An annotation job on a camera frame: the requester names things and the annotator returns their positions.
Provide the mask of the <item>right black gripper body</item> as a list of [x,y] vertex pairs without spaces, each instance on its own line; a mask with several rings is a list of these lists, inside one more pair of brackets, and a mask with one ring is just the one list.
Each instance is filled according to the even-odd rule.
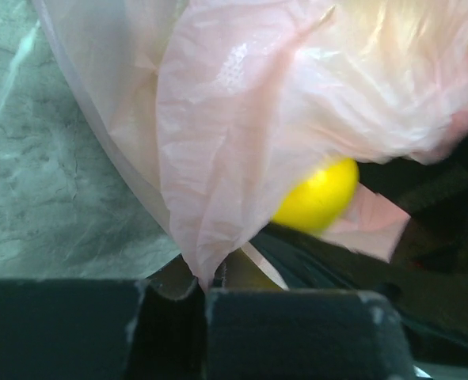
[[389,262],[274,224],[254,247],[292,288],[388,298],[416,359],[468,364],[468,136],[442,162],[363,164],[360,179],[409,213]]

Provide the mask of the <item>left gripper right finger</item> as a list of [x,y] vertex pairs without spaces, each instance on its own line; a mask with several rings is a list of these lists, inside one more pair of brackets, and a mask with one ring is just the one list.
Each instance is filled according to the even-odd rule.
[[208,379],[414,379],[390,302],[372,291],[206,297]]

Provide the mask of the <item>pink plastic bag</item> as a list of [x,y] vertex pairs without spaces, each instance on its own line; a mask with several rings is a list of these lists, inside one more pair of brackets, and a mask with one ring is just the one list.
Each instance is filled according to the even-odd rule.
[[37,1],[89,125],[202,287],[335,158],[468,133],[468,1]]

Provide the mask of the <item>yellow lemon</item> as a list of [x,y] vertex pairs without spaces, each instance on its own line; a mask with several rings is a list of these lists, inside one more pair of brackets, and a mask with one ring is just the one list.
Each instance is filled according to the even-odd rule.
[[272,222],[304,233],[321,232],[348,208],[358,183],[358,165],[351,158],[317,169],[285,197]]

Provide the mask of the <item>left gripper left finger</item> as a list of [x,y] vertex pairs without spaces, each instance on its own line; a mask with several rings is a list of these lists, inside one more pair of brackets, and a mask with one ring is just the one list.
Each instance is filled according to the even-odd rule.
[[0,379],[197,379],[200,300],[154,280],[0,280]]

